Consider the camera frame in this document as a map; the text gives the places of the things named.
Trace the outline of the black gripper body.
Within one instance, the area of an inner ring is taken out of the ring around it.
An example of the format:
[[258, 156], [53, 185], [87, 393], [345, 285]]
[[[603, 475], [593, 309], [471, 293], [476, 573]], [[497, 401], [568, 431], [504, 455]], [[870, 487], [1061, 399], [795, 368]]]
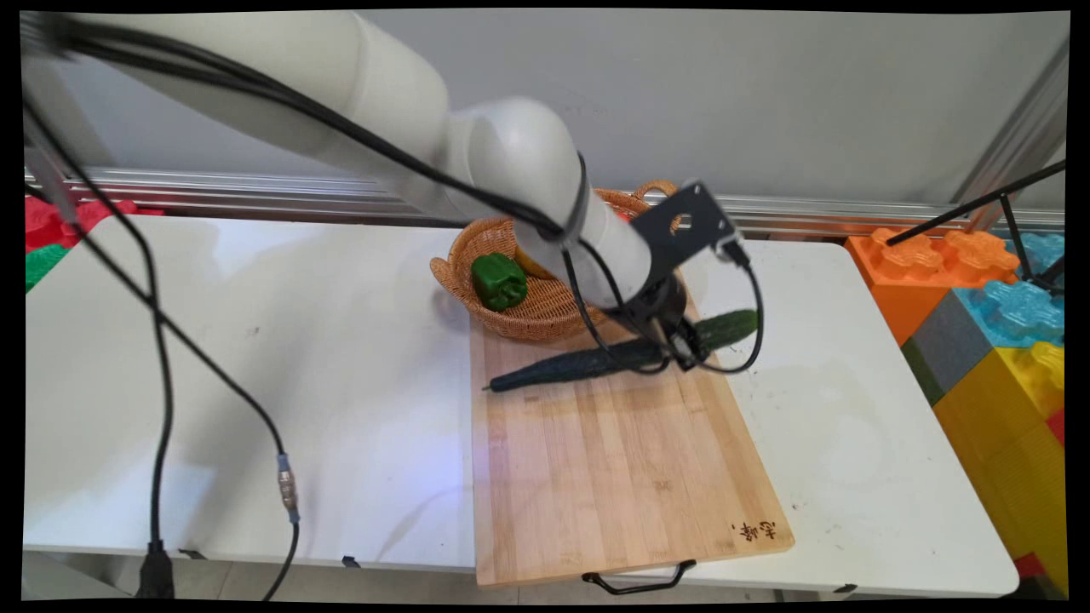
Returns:
[[685, 284], [677, 272], [671, 272], [659, 283], [649, 284], [622, 306], [608, 310], [608, 318], [638, 336], [671, 344], [686, 318], [686, 303]]

